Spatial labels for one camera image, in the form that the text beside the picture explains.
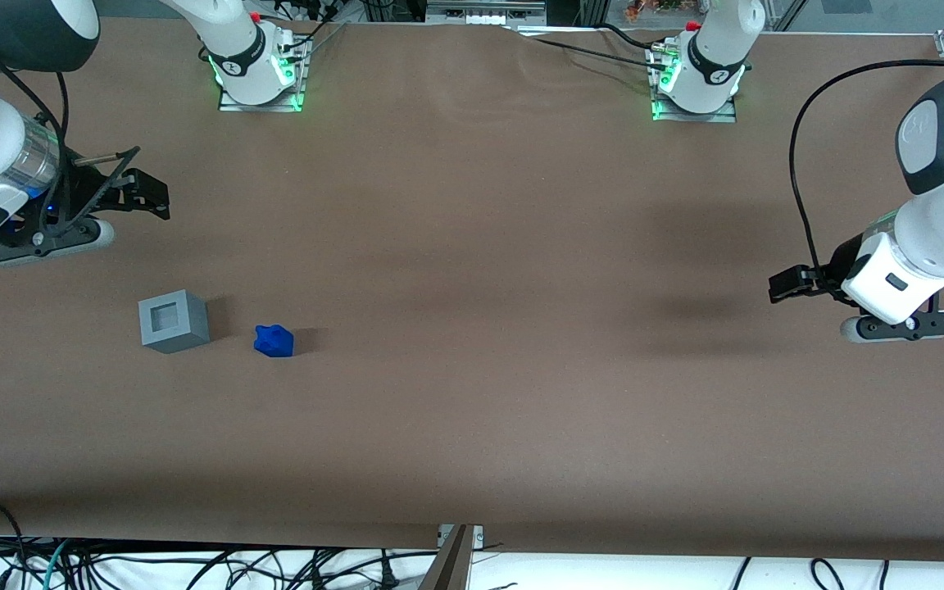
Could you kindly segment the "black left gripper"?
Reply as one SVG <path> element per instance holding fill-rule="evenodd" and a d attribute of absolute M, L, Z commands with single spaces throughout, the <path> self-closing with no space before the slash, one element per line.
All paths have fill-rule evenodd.
<path fill-rule="evenodd" d="M 862 232 L 834 250 L 827 265 L 804 265 L 770 277 L 770 303 L 801 297 L 806 290 L 825 290 L 831 296 L 866 296 L 876 291 L 881 269 L 879 250 L 884 232 Z"/>

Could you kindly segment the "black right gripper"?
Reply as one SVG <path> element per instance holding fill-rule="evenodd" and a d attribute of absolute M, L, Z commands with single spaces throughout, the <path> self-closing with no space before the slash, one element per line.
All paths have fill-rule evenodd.
<path fill-rule="evenodd" d="M 124 154 L 83 157 L 63 151 L 62 171 L 24 205 L 25 230 L 69 230 L 102 210 L 142 208 L 161 220 L 171 218 L 167 184 L 142 170 L 124 172 Z"/>

